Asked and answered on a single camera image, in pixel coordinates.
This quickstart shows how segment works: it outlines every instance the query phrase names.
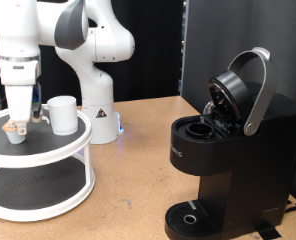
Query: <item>warning label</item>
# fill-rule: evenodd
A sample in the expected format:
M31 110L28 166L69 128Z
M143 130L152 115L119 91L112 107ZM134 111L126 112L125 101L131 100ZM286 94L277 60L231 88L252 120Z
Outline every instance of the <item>warning label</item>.
M103 118L103 117L107 117L106 113L104 112L104 110L102 110L100 108L98 114L97 114L97 117L96 118Z

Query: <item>black coffee maker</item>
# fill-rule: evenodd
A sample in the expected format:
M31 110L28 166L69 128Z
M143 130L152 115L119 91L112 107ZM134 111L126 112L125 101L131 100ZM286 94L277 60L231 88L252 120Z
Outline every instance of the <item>black coffee maker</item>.
M253 58L262 85L237 75ZM281 224L296 169L296 102L275 93L277 82L267 50L245 51L210 80L207 114L172 124L171 163L201 178L198 199L166 214L171 240L232 239Z

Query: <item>drip tray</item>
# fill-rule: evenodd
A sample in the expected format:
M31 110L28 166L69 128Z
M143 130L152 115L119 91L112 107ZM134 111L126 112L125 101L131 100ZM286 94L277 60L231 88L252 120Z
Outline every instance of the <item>drip tray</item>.
M33 168L0 168L0 207L35 210L54 206L86 184L85 165L74 157Z
M220 239L220 230L198 200L172 206L166 214L165 231L172 240Z

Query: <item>black backdrop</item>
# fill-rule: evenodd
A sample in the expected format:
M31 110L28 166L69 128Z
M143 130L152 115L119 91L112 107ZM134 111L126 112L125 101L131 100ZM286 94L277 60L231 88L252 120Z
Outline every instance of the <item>black backdrop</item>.
M277 92L296 101L296 0L189 0L188 8L182 96L193 107L202 112L211 100L209 79L253 47L270 51L279 70ZM245 70L261 67L257 63ZM261 68L241 78L261 82Z
M113 78L115 101L177 95L183 0L112 0L112 6L136 42L130 60L96 64ZM81 105L75 72L56 55L54 47L40 49L43 102L58 95L72 95Z

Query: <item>white rack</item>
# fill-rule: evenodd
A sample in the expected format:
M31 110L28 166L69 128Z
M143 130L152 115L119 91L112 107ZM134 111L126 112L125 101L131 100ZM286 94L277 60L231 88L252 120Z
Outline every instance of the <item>white rack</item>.
M8 109L0 111L0 118L8 115ZM53 151L26 156L0 155L0 168L31 168L58 162L73 156L85 165L86 184L74 196L59 204L36 210L13 210L0 206L0 218L30 222L52 218L63 214L79 205L92 191L95 184L95 173L90 159L90 139L92 127L89 118L78 111L78 117L85 123L85 132L75 141Z

